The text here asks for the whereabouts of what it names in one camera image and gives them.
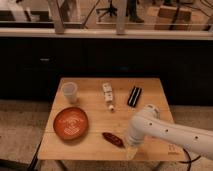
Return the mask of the beige wooden pusher tip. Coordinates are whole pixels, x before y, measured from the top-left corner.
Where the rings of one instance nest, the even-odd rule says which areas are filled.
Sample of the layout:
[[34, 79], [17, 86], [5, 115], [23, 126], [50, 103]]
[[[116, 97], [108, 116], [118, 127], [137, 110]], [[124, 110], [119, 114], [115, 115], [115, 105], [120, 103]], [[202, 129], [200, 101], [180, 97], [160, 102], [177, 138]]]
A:
[[137, 147], [129, 146], [126, 148], [126, 159], [132, 160], [138, 151]]

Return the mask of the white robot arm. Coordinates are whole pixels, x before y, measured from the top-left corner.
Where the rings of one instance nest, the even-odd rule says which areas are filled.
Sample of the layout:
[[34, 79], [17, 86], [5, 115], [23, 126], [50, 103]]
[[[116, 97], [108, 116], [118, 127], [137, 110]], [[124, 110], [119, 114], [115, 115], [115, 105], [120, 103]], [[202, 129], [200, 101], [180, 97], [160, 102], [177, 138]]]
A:
[[169, 123], [160, 120], [159, 115], [158, 108], [152, 104], [135, 113], [126, 131], [127, 144], [137, 147], [150, 135], [213, 160], [213, 131]]

